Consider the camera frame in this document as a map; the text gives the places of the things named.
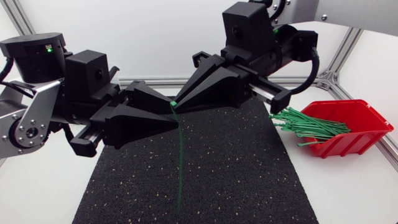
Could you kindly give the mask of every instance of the speckled black mat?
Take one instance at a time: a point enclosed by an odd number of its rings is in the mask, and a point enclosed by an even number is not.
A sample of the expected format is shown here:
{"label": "speckled black mat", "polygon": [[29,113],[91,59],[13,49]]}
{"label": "speckled black mat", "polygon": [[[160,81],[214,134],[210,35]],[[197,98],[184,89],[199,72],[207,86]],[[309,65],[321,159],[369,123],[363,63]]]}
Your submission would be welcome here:
{"label": "speckled black mat", "polygon": [[264,105],[180,115],[178,131],[105,148],[74,223],[318,223]]}

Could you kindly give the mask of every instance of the green wire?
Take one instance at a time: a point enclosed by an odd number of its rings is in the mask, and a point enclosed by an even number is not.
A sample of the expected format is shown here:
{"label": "green wire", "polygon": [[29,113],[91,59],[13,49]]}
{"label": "green wire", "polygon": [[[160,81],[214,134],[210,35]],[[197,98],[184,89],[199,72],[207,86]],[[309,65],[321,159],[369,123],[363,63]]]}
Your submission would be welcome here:
{"label": "green wire", "polygon": [[179,125],[180,121],[176,112],[174,111],[175,106],[177,105],[176,101],[170,102],[170,107],[173,111],[174,119],[178,122],[178,133],[180,135],[180,167],[179,167],[179,177],[178,177],[178,197],[177,197],[177,212],[181,211],[181,201],[182,201],[182,164],[183,164],[183,155],[184,155],[184,136],[182,134],[181,125]]}
{"label": "green wire", "polygon": [[320,141],[320,142],[298,143],[297,145],[301,147],[301,146],[307,146],[307,145],[310,145],[310,144],[319,144],[319,143],[324,143],[324,141]]}
{"label": "green wire", "polygon": [[[293,108],[282,110],[278,114],[269,116],[271,119],[284,121],[283,124],[274,124],[274,126],[282,127],[283,131],[296,133],[297,137],[310,137],[319,140],[329,140],[338,134],[350,133],[346,123],[338,121],[328,121],[320,118],[313,118],[303,114]],[[320,144],[324,141],[308,142],[297,144],[298,146],[306,146],[309,144]]]}

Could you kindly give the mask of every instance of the white wall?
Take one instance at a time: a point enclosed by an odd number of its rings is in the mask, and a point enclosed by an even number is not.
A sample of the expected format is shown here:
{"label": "white wall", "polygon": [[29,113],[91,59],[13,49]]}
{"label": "white wall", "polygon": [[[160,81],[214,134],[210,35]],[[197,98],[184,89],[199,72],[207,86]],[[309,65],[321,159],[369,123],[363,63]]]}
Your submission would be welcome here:
{"label": "white wall", "polygon": [[[367,101],[395,129],[398,129],[397,53],[398,37],[364,31],[340,76],[341,86],[351,96]],[[391,135],[398,141],[397,130]]]}
{"label": "white wall", "polygon": [[[106,53],[119,77],[189,77],[192,55],[219,54],[225,45],[221,13],[237,0],[54,1],[20,0],[37,33],[62,32],[67,49]],[[319,36],[321,70],[334,56],[346,27],[295,25]],[[308,75],[310,63],[291,63],[280,75]]]}
{"label": "white wall", "polygon": [[[19,36],[17,30],[14,28],[14,25],[12,24],[10,18],[8,18],[8,15],[5,12],[4,8],[0,5],[0,41],[17,36]],[[6,58],[0,57],[0,70],[4,68],[5,64]],[[5,80],[7,81],[17,77],[19,77],[18,70],[16,67],[13,67]]]}

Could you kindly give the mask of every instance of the red plastic bin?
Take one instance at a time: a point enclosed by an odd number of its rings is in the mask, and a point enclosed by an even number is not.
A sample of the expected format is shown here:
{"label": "red plastic bin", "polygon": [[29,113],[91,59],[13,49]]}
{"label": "red plastic bin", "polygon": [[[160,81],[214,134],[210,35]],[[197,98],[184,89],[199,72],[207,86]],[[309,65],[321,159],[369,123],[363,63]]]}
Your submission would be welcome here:
{"label": "red plastic bin", "polygon": [[[314,118],[346,123],[351,129],[348,134],[339,134],[324,143],[312,144],[316,156],[358,153],[362,155],[380,138],[394,130],[375,109],[363,100],[316,101],[308,105],[302,113]],[[306,142],[317,141],[304,138]]]}

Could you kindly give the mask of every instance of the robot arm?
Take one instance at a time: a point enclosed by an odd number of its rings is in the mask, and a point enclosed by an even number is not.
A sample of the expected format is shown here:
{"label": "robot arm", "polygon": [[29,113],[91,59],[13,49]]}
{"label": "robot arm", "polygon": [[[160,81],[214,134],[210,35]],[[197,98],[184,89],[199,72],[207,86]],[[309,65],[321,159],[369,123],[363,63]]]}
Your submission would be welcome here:
{"label": "robot arm", "polygon": [[[176,112],[239,107],[255,95],[271,105],[271,113],[278,113],[292,94],[313,83],[319,68],[315,32],[273,28],[266,4],[259,3],[238,2],[223,13],[223,19],[226,47],[221,56],[203,52],[193,56],[198,69],[177,95]],[[267,79],[293,60],[313,62],[305,83],[287,90]]]}
{"label": "robot arm", "polygon": [[[239,107],[252,95],[278,113],[292,94],[312,84],[319,66],[315,32],[275,29],[267,6],[255,2],[236,3],[223,19],[226,47],[221,55],[193,56],[197,70],[175,99],[177,113]],[[77,155],[93,157],[100,140],[119,149],[178,127],[164,116],[171,113],[169,98],[142,81],[120,90],[110,82],[118,68],[109,71],[105,54],[86,50],[73,55],[62,34],[15,37],[0,42],[0,48],[9,61],[0,74],[6,85],[0,95],[0,159],[34,152],[61,129]],[[313,62],[303,85],[287,90],[267,79],[293,60]],[[23,82],[3,82],[12,61]],[[30,106],[21,103],[22,94],[32,98]],[[73,136],[68,124],[85,128]]]}
{"label": "robot arm", "polygon": [[[8,60],[15,61],[23,82],[3,82],[0,95],[0,158],[40,149],[51,132],[64,129],[79,156],[93,157],[100,140],[119,149],[125,143],[178,127],[160,114],[170,113],[170,99],[133,82],[120,90],[110,83],[118,68],[108,71],[106,55],[86,50],[72,55],[62,34],[25,35],[2,41]],[[32,98],[23,105],[22,94]],[[73,136],[68,124],[86,127]]]}

